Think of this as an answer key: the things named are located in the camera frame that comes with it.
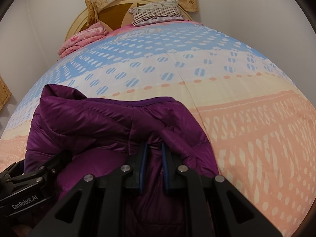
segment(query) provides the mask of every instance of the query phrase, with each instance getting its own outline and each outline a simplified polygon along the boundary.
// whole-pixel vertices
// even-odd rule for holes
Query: patterned bed sheet
[[[123,29],[61,59],[18,105],[0,141],[0,171],[24,158],[46,84],[88,97],[171,96],[207,134],[218,168],[283,234],[316,196],[316,110],[269,59],[196,22]]]

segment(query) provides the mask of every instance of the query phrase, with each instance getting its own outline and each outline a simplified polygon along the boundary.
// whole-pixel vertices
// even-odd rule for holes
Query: polka dot bed sheet
[[[283,234],[316,196],[316,110],[269,59],[196,22],[118,32],[59,60],[18,105],[0,141],[0,170],[24,157],[46,84],[88,97],[171,96],[207,134],[218,168]]]

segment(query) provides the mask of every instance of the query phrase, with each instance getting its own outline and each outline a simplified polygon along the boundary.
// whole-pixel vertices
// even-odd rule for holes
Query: pink blanket
[[[101,40],[104,38],[109,31],[100,23],[96,23],[89,27],[88,29],[81,31],[71,38],[69,38],[58,51],[58,55],[61,58],[69,55],[70,53],[84,47],[92,42]]]

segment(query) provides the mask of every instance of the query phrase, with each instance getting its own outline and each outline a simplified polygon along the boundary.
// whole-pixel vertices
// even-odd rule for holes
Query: purple puffer jacket
[[[78,90],[44,87],[31,123],[25,155],[30,172],[63,150],[73,161],[58,175],[59,197],[81,178],[109,174],[138,151],[141,141],[150,145],[144,194],[126,206],[129,236],[185,236],[183,201],[164,194],[161,143],[180,154],[183,163],[199,174],[218,174],[211,145],[194,117],[170,97],[126,102],[87,98]]]

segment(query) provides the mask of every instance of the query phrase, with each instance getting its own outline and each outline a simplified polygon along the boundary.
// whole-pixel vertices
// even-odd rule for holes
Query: metal screw
[[[121,166],[121,170],[123,172],[128,172],[129,170],[131,170],[131,167],[129,165],[123,165]]]
[[[225,178],[223,176],[221,176],[221,175],[217,175],[215,177],[215,181],[218,182],[218,183],[222,183],[222,182],[225,181]]]
[[[86,182],[91,182],[91,181],[93,180],[93,178],[94,178],[93,175],[88,174],[88,175],[85,175],[83,179],[84,179]]]
[[[39,182],[41,182],[42,180],[43,180],[43,178],[42,178],[42,177],[39,177],[39,178],[36,179],[36,182],[39,183]]]
[[[180,166],[178,166],[178,170],[183,173],[183,172],[188,171],[189,169],[185,165],[180,165]]]

